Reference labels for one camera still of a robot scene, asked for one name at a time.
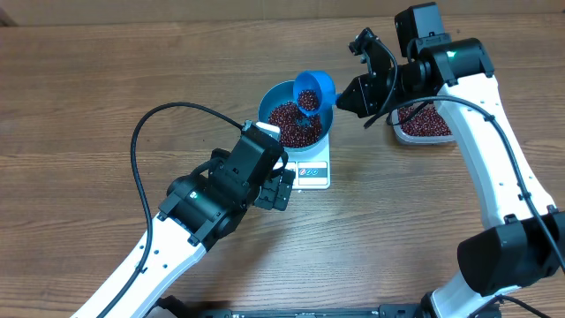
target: blue bowl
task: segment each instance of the blue bowl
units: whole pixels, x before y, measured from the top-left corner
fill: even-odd
[[[286,102],[294,102],[294,96],[292,93],[292,88],[294,87],[294,80],[285,81],[281,84],[275,85],[271,88],[261,100],[259,105],[259,121],[263,123],[268,123],[268,117],[271,112],[278,106]],[[332,107],[326,108],[319,111],[321,120],[321,135],[320,139],[316,143],[303,147],[303,148],[288,148],[285,147],[287,151],[305,151],[314,148],[320,140],[324,139],[329,133],[329,129],[334,123],[334,110]]]

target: digital kitchen scale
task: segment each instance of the digital kitchen scale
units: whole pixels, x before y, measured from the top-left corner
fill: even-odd
[[[280,83],[271,88],[263,97],[259,106],[259,121],[268,123],[271,112],[286,102],[293,102],[292,96],[294,80]],[[285,148],[289,154],[286,169],[294,170],[293,189],[328,189],[331,184],[331,171],[329,162],[329,130],[334,122],[334,110],[329,107],[319,114],[322,131],[319,141],[304,148]],[[279,162],[275,168],[282,166]]]

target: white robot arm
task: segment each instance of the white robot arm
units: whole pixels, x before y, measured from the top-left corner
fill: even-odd
[[[485,74],[471,75],[458,79],[453,87],[444,85],[438,95],[463,98],[480,105],[494,115],[512,147],[520,166],[524,181],[531,193],[531,200],[541,215],[547,213],[547,207],[554,201],[535,178],[526,162],[522,149],[504,114],[498,92],[498,82],[493,76]],[[481,219],[485,229],[505,224],[506,217],[514,215],[518,220],[533,217],[524,200],[518,194],[516,175],[512,170],[509,157],[501,138],[491,123],[475,110],[456,102],[436,102],[438,113],[443,117],[454,134],[461,149],[463,159],[481,206]],[[496,295],[514,292],[518,286],[504,288],[493,295],[482,297],[465,282],[458,271],[445,286],[433,292],[432,304],[437,317],[468,317]]]
[[[173,102],[149,111],[141,119],[132,138],[132,167],[144,203],[147,199],[135,164],[137,134],[155,112],[176,106],[222,117],[203,106]],[[248,206],[286,209],[295,173],[284,167],[288,156],[278,142],[280,129],[250,121],[242,126],[226,120],[241,130],[234,149],[214,150],[208,162],[173,181],[159,214],[150,220],[152,239],[147,240],[146,231],[129,256],[72,318],[144,317],[179,276],[200,261],[218,239],[236,229]],[[279,158],[283,167],[274,170]],[[206,170],[208,178],[201,175]],[[146,204],[144,208],[150,215]],[[148,248],[145,263],[139,264]]]

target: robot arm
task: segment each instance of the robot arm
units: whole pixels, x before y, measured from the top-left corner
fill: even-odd
[[[464,77],[458,79],[458,85],[444,85],[439,95],[463,98],[480,105],[495,116],[510,141],[534,205],[541,215],[547,214],[548,207],[553,207],[554,201],[535,178],[525,160],[504,114],[496,78],[487,78],[483,73]],[[524,200],[519,198],[520,188],[516,184],[516,175],[493,126],[486,122],[482,115],[462,104],[436,102],[435,105],[461,149],[477,190],[485,229],[503,226],[509,217],[517,220],[531,219],[531,211]],[[519,288],[516,284],[510,285],[483,296],[467,284],[459,270],[445,286],[433,292],[431,303],[437,317],[467,317],[493,297],[514,292]]]
[[[286,209],[295,173],[273,170],[279,158],[288,159],[279,134],[278,127],[248,121],[231,152],[214,150],[210,161],[170,185],[152,220],[153,243],[144,268],[106,317],[144,317],[179,276],[236,229],[249,205]],[[201,175],[205,170],[208,178]],[[72,318],[102,312],[138,267],[146,241],[147,233]]]
[[[350,44],[362,55],[368,73],[356,77],[337,99],[339,109],[358,117],[373,116],[365,127],[402,105],[438,96],[434,104],[445,119],[463,154],[480,200],[485,231],[462,242],[457,250],[460,270],[445,286],[427,294],[422,312],[432,317],[467,317],[496,296],[534,284],[559,268],[544,224],[565,250],[565,218],[533,175],[501,106],[494,68],[476,39],[452,42],[443,30],[436,4],[413,6],[395,17],[396,31],[409,63],[397,65],[394,56],[370,29]],[[394,60],[396,67],[390,66]],[[441,97],[452,101],[440,101]],[[485,110],[508,139],[517,170],[493,123],[459,98]],[[524,188],[516,184],[517,174]],[[531,206],[540,220],[532,214]]]

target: white plastic container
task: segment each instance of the white plastic container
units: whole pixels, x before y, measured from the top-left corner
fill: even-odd
[[[398,123],[397,110],[392,111],[391,119],[393,124]],[[435,137],[410,136],[403,131],[401,125],[393,125],[392,127],[395,130],[396,139],[403,145],[446,145],[456,142],[456,138],[453,135]]]

